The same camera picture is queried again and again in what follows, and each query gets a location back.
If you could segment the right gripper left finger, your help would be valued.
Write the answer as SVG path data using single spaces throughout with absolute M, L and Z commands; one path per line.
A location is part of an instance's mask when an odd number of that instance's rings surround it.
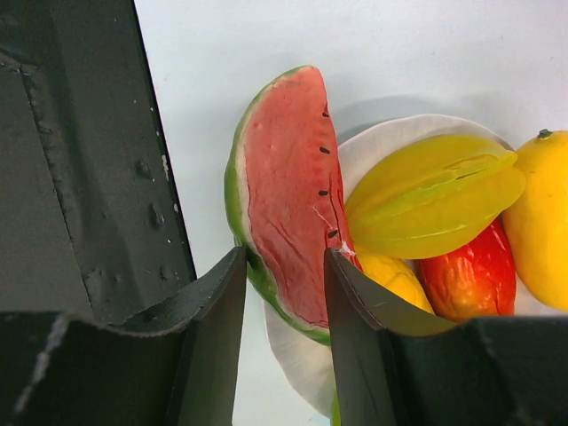
M 1 316 L 4 425 L 228 425 L 246 251 L 120 326 L 64 312 Z

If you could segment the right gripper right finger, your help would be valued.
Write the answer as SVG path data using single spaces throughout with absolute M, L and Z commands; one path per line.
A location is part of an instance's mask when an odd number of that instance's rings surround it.
M 566 317 L 456 324 L 325 255 L 336 392 L 345 425 L 564 425 Z

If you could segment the yellow fake mango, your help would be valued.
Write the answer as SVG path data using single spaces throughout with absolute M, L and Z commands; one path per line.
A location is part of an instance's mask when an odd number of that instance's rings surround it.
M 525 189 L 502 214 L 517 275 L 539 302 L 567 310 L 567 132 L 543 129 L 517 150 Z
M 369 279 L 423 311 L 434 313 L 421 283 L 403 260 L 380 255 L 358 245 L 354 248 L 363 273 Z

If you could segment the red fake mango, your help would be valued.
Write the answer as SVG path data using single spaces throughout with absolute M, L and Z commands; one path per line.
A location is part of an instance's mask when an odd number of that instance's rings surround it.
M 434 312 L 464 322 L 476 316 L 511 316 L 517 296 L 516 267 L 499 218 L 470 243 L 417 261 Z

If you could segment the yellow green starfruit toy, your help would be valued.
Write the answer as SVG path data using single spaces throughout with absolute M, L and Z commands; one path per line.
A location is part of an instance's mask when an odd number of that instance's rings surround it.
M 354 244 L 423 259 L 469 243 L 523 192 L 516 161 L 515 151 L 474 134 L 438 135 L 394 151 L 346 202 Z

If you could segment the red watermelon slice toy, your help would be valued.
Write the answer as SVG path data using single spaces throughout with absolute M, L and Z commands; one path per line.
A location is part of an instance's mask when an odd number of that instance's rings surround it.
M 295 67 L 250 101 L 225 168 L 225 211 L 248 279 L 294 330 L 329 345 L 324 253 L 355 266 L 338 144 L 320 70 Z

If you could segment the green fake fruit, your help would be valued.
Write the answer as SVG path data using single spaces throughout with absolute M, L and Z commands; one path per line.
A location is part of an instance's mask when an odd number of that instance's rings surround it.
M 338 402 L 337 394 L 334 394 L 332 406 L 331 406 L 331 415 L 330 415 L 330 425 L 331 426 L 341 426 L 341 414 L 340 414 L 340 407 Z

